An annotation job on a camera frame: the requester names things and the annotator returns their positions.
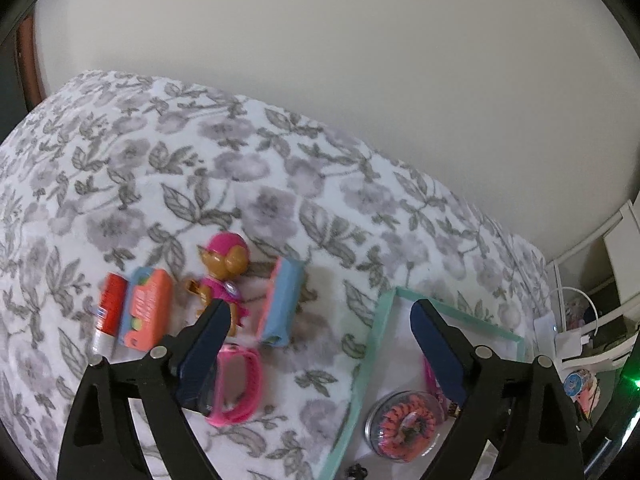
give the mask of dark blue gripper pad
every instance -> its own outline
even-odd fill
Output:
[[[462,406],[466,400],[466,391],[463,387],[465,371],[459,359],[437,328],[436,323],[422,307],[420,301],[416,301],[411,307],[409,319],[415,340],[427,361],[429,361],[442,391],[447,396],[447,399]]]
[[[204,390],[213,388],[218,352],[225,342],[230,325],[229,307],[226,303],[220,302],[220,306],[209,318],[178,369],[175,398],[181,406],[198,405],[200,411],[204,409],[204,406],[199,406],[198,398],[201,394],[207,397],[208,394]]]

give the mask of round transparent container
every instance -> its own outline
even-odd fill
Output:
[[[433,449],[438,426],[444,420],[435,397],[411,390],[395,392],[370,410],[364,436],[377,455],[394,462],[411,462]]]

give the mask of bed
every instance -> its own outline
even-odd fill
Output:
[[[55,478],[105,273],[152,263],[182,279],[200,270],[195,245],[222,228],[250,240],[247,286],[279,254],[310,264],[297,322],[308,343],[269,363],[289,381],[268,398],[302,392],[304,403],[284,410],[269,400],[229,434],[194,422],[216,465],[215,453],[228,453],[246,464],[244,478],[316,477],[330,439],[314,430],[323,419],[325,433],[336,431],[342,385],[388,288],[408,286],[521,335],[526,357],[535,355],[532,322],[548,310],[548,285],[526,240],[415,168],[245,96],[89,71],[35,107],[24,26],[35,1],[0,0],[2,87],[14,99],[0,132],[0,472]],[[604,1],[638,51],[637,0]],[[177,300],[173,331],[195,310]],[[316,368],[326,375],[307,373]],[[143,445],[163,476],[158,450]]]

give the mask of pink smartwatch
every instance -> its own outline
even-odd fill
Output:
[[[246,384],[236,405],[225,411],[225,368],[235,356],[244,358]],[[262,365],[260,354],[253,348],[236,344],[224,344],[218,352],[218,370],[214,386],[213,406],[207,422],[216,428],[241,424],[247,421],[258,408],[262,396]]]

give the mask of white wall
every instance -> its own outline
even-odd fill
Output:
[[[412,162],[555,256],[635,196],[640,61],[600,0],[40,0],[87,68],[284,105]]]

